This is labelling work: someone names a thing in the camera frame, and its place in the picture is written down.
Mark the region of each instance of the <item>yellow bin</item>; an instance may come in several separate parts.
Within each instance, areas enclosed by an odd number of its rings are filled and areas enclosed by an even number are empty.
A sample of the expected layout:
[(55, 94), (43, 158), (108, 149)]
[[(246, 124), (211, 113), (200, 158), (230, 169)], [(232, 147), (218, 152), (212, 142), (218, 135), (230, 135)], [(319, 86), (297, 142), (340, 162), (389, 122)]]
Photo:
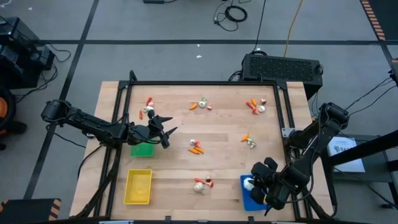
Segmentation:
[(147, 205), (150, 199), (152, 170), (129, 170), (127, 173), (124, 204)]

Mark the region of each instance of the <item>gray floor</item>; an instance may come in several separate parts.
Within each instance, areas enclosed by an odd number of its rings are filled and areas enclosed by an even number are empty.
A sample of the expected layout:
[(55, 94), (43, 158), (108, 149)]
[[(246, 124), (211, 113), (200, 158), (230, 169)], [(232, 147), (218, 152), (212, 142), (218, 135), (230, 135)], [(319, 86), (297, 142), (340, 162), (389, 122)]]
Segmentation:
[[(19, 16), (41, 39), (79, 39), (90, 8), (90, 1), (14, 0), (0, 8), (2, 16)], [(244, 4), (247, 21), (237, 32), (225, 32), (212, 22), (219, 1), (178, 0), (172, 4), (150, 5), (141, 0), (100, 0), (88, 39), (174, 40), (174, 39), (255, 39), (262, 1)], [(299, 0), (268, 0), (260, 39), (284, 40)], [(376, 40), (358, 0), (306, 0), (293, 29), (294, 40)], [(72, 53), (76, 45), (56, 45)], [(283, 56), (284, 45), (259, 45), (269, 55)], [(93, 113), (102, 81), (126, 80), (134, 70), (139, 80), (226, 80), (240, 69), (245, 53), (253, 45), (85, 45), (81, 53), (67, 100)], [(398, 47), (389, 46), (393, 57)], [(374, 45), (290, 45), (287, 57), (321, 61), (325, 68), (319, 104), (333, 101), (349, 105), (389, 71), (380, 47)], [(46, 101), (58, 98), (72, 58), (57, 63), (59, 75), (46, 90), (33, 93), (18, 104), (17, 118), (29, 125), (21, 136), (6, 139), (8, 150), (0, 152), (0, 200), (22, 198), (46, 134), (40, 113)], [(387, 86), (360, 101), (351, 110), (370, 104)], [(391, 119), (398, 108), (396, 89), (377, 104), (351, 118), (346, 134), (386, 134), (398, 127)], [(57, 128), (66, 138), (85, 144), (85, 137), (73, 128)], [(397, 159), (397, 149), (388, 152)], [(60, 197), (60, 216), (69, 214), (76, 187), (76, 173), (83, 150), (54, 136), (43, 166), (34, 198)], [(391, 199), (386, 184), (373, 184)], [(337, 182), (337, 217), (355, 222), (391, 223), (398, 219), (393, 210), (379, 208), (382, 203), (363, 184)]]

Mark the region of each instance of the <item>wooden tabletop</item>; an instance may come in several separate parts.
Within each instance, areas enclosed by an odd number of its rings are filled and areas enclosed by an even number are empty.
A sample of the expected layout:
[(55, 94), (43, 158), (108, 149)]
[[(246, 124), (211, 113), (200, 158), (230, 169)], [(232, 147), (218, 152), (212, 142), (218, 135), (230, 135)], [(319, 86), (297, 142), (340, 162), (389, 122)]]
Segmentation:
[[(117, 93), (117, 82), (103, 82), (95, 116), (111, 120)], [(303, 129), (311, 123), (308, 103), (302, 83), (288, 83), (290, 102), (297, 128)], [(278, 163), (278, 171), (285, 166), (282, 139), (271, 86), (165, 86), (136, 85), (132, 88), (129, 119), (136, 124), (147, 125), (147, 118), (139, 119), (139, 110), (148, 97), (153, 97), (155, 112), (161, 116), (172, 116), (164, 123), (164, 129), (178, 126), (170, 137), (170, 147), (155, 146), (151, 158), (133, 158), (130, 146), (123, 146), (119, 165), (118, 181), (113, 201), (112, 219), (119, 220), (234, 220), (245, 221), (248, 216), (255, 220), (294, 220), (292, 204), (283, 210), (245, 212), (239, 176), (249, 174), (252, 165), (266, 157)], [(212, 104), (213, 110), (188, 108), (202, 97)], [(123, 110), (125, 93), (121, 100)], [(267, 99), (266, 112), (253, 115), (245, 102), (251, 98)], [(249, 149), (240, 139), (249, 133), (257, 147)], [(205, 154), (188, 152), (189, 140), (201, 142)], [(85, 156), (98, 146), (96, 140), (89, 140)], [(78, 213), (98, 188), (105, 149), (94, 154), (83, 166), (76, 187), (70, 215)], [(123, 204), (129, 169), (152, 169), (152, 187), (148, 205)], [(193, 191), (194, 178), (204, 179), (210, 175), (214, 181), (212, 189), (205, 194)], [(315, 185), (313, 196), (323, 209), (333, 213), (321, 160), (314, 165)], [(104, 193), (101, 214), (105, 213), (108, 191)], [(303, 206), (300, 206), (305, 217)]]

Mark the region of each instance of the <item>blue plate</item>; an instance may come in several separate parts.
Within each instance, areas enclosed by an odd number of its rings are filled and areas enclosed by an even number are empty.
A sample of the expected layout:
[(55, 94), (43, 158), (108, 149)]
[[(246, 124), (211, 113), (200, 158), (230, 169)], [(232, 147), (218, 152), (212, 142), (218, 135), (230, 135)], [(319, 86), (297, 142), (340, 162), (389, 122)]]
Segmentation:
[(243, 181), (248, 177), (253, 178), (253, 175), (251, 175), (251, 174), (241, 175), (243, 207), (244, 207), (245, 211), (253, 212), (253, 211), (267, 210), (267, 205), (259, 205), (256, 202), (254, 202), (254, 200), (250, 197), (250, 191), (246, 190), (243, 187)]

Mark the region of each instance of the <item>yellow cable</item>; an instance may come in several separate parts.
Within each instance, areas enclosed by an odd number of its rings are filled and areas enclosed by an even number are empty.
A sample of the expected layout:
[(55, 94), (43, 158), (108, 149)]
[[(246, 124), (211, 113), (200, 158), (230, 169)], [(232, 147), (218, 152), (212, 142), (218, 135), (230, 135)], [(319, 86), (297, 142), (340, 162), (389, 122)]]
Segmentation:
[(292, 21), (292, 25), (290, 25), (289, 34), (287, 34), (284, 57), (286, 57), (287, 46), (289, 45), (290, 33), (292, 32), (292, 29), (293, 29), (293, 26), (294, 26), (294, 22), (296, 21), (297, 14), (299, 14), (299, 10), (301, 8), (301, 5), (303, 4), (303, 1), (304, 0), (300, 1), (300, 4), (298, 5), (297, 11), (296, 11), (296, 14), (294, 15), (294, 18), (293, 18), (293, 21)]

